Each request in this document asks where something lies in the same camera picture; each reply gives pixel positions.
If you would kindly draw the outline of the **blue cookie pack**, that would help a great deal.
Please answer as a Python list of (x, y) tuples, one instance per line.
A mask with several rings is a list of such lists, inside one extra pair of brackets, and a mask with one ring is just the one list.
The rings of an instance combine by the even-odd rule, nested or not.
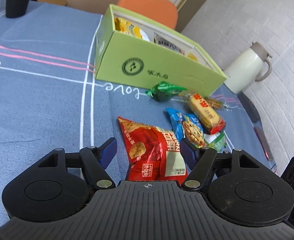
[(167, 108), (166, 111), (178, 141), (186, 138), (198, 148), (206, 145), (203, 128), (195, 114), (183, 114), (173, 108)]

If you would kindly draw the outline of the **gold foil snack bag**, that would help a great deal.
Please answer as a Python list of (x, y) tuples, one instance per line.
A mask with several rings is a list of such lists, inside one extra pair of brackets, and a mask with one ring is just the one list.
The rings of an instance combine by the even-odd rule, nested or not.
[(194, 60), (194, 61), (197, 61), (196, 56), (195, 56), (193, 53), (191, 53), (191, 52), (189, 52), (189, 53), (187, 54), (187, 57), (188, 57), (189, 59), (192, 59), (192, 60)]

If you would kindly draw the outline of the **red snack bag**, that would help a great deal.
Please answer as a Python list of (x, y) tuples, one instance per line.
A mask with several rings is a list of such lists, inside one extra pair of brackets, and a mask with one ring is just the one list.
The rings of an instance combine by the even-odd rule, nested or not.
[(127, 180), (184, 182), (188, 173), (173, 131), (122, 117), (118, 121), (129, 161)]

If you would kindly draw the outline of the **silver crisps snack bag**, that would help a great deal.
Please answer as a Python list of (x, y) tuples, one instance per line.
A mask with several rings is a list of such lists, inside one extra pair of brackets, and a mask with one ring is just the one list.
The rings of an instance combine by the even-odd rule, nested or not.
[(154, 33), (154, 42), (164, 48), (175, 51), (181, 55), (185, 55), (185, 51), (183, 49), (156, 33)]

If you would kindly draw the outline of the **orange chair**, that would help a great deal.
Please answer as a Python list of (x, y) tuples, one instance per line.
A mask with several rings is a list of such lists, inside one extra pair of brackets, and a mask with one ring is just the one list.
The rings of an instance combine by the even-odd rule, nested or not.
[(118, 0), (117, 6), (148, 17), (171, 29), (176, 28), (178, 11), (169, 0)]

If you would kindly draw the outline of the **green candy wrapper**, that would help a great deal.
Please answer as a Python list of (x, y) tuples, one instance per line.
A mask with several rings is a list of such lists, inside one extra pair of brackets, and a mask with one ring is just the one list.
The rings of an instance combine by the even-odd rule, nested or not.
[(184, 91), (187, 91), (184, 87), (161, 81), (145, 93), (157, 102), (166, 102), (173, 97), (180, 95)]

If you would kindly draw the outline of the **red yellow biscuit pack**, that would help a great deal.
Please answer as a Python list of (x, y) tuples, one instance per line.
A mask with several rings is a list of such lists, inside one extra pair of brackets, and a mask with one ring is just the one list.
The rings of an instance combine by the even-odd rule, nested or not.
[(222, 132), (226, 126), (225, 120), (216, 112), (216, 110), (198, 93), (189, 93), (185, 95), (190, 109), (199, 119), (203, 128), (208, 134)]

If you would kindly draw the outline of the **brown round cookie pack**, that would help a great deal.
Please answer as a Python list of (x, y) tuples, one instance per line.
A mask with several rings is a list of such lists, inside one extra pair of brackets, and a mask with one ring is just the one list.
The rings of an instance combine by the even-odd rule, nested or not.
[(212, 107), (213, 109), (216, 110), (231, 110), (231, 107), (220, 100), (214, 99), (214, 98), (205, 98), (206, 102), (208, 103), (208, 105), (210, 105), (210, 107)]

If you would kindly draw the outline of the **green cardboard box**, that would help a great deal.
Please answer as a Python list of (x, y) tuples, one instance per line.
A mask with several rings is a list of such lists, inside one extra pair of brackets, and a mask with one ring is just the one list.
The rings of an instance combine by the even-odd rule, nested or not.
[[(115, 29), (114, 19), (124, 18), (143, 29), (144, 41)], [(154, 42), (154, 33), (185, 51), (181, 55)], [(193, 53), (197, 61), (189, 59)], [(96, 35), (95, 79), (150, 89), (165, 81), (209, 96), (226, 80), (210, 55), (196, 42), (150, 18), (111, 4)]]

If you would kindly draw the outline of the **yellow cake snack pack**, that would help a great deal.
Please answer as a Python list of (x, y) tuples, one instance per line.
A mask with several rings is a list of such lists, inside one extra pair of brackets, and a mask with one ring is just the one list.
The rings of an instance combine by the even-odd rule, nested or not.
[(114, 19), (115, 29), (123, 34), (130, 35), (136, 38), (140, 38), (144, 41), (150, 41), (146, 32), (143, 29), (137, 27), (133, 23), (129, 22), (128, 20), (117, 17)]

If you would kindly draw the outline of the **white thermos jug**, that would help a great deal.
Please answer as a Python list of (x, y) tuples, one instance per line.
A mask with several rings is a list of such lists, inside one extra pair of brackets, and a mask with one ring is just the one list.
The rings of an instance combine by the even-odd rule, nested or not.
[(240, 53), (223, 71), (226, 75), (224, 84), (231, 92), (239, 94), (251, 83), (263, 81), (272, 72), (269, 58), (272, 56), (259, 42), (252, 42), (250, 48)]

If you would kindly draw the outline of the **green snack pack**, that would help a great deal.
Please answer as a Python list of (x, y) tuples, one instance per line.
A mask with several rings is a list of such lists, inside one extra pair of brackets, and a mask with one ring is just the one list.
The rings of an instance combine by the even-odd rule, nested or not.
[(213, 148), (217, 152), (224, 151), (227, 146), (226, 135), (223, 132), (204, 134), (204, 140), (207, 147)]

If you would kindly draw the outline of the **dark red phone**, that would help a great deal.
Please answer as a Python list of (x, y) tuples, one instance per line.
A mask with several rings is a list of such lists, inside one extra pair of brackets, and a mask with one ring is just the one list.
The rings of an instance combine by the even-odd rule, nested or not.
[(264, 154), (265, 154), (265, 157), (267, 158), (268, 161), (273, 161), (274, 160), (274, 157), (271, 153), (271, 149), (270, 149), (270, 146), (267, 142), (267, 139), (266, 139), (266, 136), (264, 134), (264, 131), (262, 128), (259, 128), (259, 127), (254, 127), (254, 131), (261, 143), (261, 146), (262, 146), (262, 149), (264, 151)]

